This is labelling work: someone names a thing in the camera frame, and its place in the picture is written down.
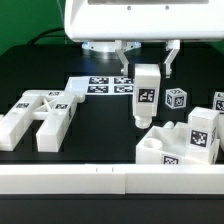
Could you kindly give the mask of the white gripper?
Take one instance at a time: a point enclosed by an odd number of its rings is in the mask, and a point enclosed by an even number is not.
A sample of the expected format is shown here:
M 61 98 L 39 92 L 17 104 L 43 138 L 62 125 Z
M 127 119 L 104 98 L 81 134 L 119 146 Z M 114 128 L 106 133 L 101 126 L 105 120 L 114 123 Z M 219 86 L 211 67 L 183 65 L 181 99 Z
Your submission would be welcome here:
M 224 0 L 66 0 L 64 29 L 74 41 L 116 40 L 115 52 L 128 75 L 132 42 L 166 42 L 165 77 L 180 40 L 224 38 Z

